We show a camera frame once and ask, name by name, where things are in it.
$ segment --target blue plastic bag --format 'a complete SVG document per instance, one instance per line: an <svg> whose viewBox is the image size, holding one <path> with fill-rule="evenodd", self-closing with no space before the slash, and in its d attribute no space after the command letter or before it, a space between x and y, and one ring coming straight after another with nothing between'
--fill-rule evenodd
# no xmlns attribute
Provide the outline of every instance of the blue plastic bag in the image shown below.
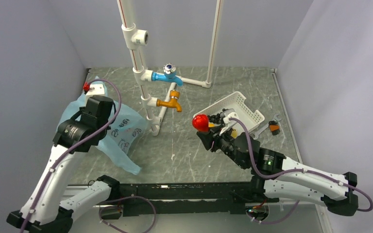
<svg viewBox="0 0 373 233"><path fill-rule="evenodd" d="M98 81L93 83L103 84L105 95L107 96L106 87L103 82ZM78 112L79 107L82 106L85 106L84 93L82 93L76 101L69 103L64 113L62 113L59 124L70 119L72 115ZM114 110L111 111L109 119L111 119L113 115ZM105 138L99 142L96 148L104 152L116 166L137 175L141 168L132 162L132 160L127 156L127 153L135 138L145 132L147 121L138 112L125 104L122 104L117 118L110 126L111 129L108 130Z"/></svg>

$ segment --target metal wrench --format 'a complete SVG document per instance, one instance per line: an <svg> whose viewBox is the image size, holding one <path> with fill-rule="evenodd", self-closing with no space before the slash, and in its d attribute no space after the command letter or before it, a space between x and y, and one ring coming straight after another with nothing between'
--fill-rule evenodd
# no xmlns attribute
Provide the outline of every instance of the metal wrench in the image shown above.
<svg viewBox="0 0 373 233"><path fill-rule="evenodd" d="M279 114L275 114L274 117L272 118L272 120L274 121L280 121L282 120L281 118L278 117ZM259 135L264 131L266 130L268 127L269 127L269 123L265 124L264 126L262 126L261 128L259 128L259 130L253 132L253 133L250 133L250 136L254 139L254 140L257 140L259 138Z"/></svg>

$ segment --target gold faucet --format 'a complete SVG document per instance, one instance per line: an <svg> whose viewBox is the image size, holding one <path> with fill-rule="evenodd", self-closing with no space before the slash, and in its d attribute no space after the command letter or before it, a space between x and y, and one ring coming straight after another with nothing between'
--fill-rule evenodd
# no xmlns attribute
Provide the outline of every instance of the gold faucet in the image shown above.
<svg viewBox="0 0 373 233"><path fill-rule="evenodd" d="M162 101L162 100L157 100L156 101L156 106L163 106L167 108L176 108L177 112L182 112L182 107L178 103L178 98L179 98L179 91L172 90L170 91L170 100L168 102Z"/></svg>

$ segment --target faucet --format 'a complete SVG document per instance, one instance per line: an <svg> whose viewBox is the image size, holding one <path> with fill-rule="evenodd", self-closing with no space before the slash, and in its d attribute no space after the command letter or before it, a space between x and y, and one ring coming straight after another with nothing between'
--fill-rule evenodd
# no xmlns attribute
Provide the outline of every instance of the faucet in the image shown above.
<svg viewBox="0 0 373 233"><path fill-rule="evenodd" d="M179 91L172 90L170 91L170 100L168 102L162 101L162 100L157 100L156 101L156 106L163 106L167 108L176 108L177 112L182 112L182 107L178 103L178 98L179 98Z"/></svg>
<svg viewBox="0 0 373 233"><path fill-rule="evenodd" d="M176 83L178 86L182 86L184 84L181 78L176 76L176 68L171 63L168 63L164 66L163 75L153 72L152 81L164 81L168 83Z"/></svg>

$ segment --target red cap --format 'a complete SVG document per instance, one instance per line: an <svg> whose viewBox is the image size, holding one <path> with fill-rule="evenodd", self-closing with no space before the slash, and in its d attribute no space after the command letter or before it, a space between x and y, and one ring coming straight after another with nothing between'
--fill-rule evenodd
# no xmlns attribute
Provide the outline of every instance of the red cap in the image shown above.
<svg viewBox="0 0 373 233"><path fill-rule="evenodd" d="M201 131L201 132L208 132L209 131L209 119L205 114L196 115L192 119L192 125L198 131Z"/></svg>
<svg viewBox="0 0 373 233"><path fill-rule="evenodd" d="M90 86L89 86L88 82L85 82L85 83L84 83L84 87L83 87L83 90L84 90L84 91L85 91L85 93L86 93L86 92L88 92L88 91L89 91L89 89L90 89Z"/></svg>

